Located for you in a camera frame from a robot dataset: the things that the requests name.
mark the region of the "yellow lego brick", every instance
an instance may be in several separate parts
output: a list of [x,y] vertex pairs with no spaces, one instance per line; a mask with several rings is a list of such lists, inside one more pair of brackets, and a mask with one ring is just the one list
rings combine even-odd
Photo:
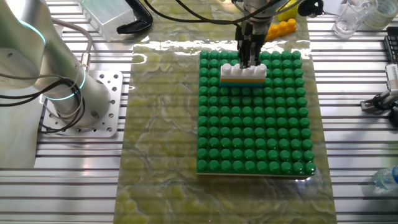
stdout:
[[287,22],[282,21],[279,24],[273,24],[268,30],[266,41],[293,33],[296,31],[296,28],[297,26],[295,19],[289,19]]
[[233,83],[263,83],[264,80],[254,80],[254,79],[221,79],[220,82],[233,82]]

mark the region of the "wire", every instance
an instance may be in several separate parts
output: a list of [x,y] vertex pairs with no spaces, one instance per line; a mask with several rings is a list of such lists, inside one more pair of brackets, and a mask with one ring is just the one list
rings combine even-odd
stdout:
[[51,18],[51,19],[52,19],[52,22],[54,24],[65,26],[67,28],[74,29],[74,30],[79,31],[82,34],[84,34],[87,37],[87,39],[88,39],[87,48],[85,50],[85,53],[89,53],[91,51],[91,48],[93,46],[93,38],[92,38],[92,36],[90,35],[90,33],[87,30],[81,28],[80,26],[72,24],[70,22],[65,22],[65,21],[62,21],[62,20],[56,19],[56,18]]

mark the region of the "metal plate with holes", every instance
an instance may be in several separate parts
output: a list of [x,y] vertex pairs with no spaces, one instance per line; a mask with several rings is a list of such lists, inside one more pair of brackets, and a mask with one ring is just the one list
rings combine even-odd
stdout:
[[[119,71],[91,71],[90,75],[108,88],[111,95],[108,111],[90,127],[73,127],[64,132],[46,134],[48,138],[112,138],[117,133],[123,74]],[[51,101],[47,100],[47,106],[50,111],[55,111]],[[47,110],[44,114],[43,124],[57,129],[65,126],[62,120],[53,117]]]

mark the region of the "plastic bottle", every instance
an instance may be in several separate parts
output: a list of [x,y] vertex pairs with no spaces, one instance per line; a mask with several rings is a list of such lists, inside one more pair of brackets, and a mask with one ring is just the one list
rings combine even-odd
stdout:
[[373,177],[379,192],[398,189],[398,166],[379,170]]

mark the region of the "glass beaker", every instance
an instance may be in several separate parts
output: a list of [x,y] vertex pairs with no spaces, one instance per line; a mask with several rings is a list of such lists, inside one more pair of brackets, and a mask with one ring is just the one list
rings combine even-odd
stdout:
[[377,10],[377,0],[347,0],[333,29],[342,38],[351,37],[370,13]]

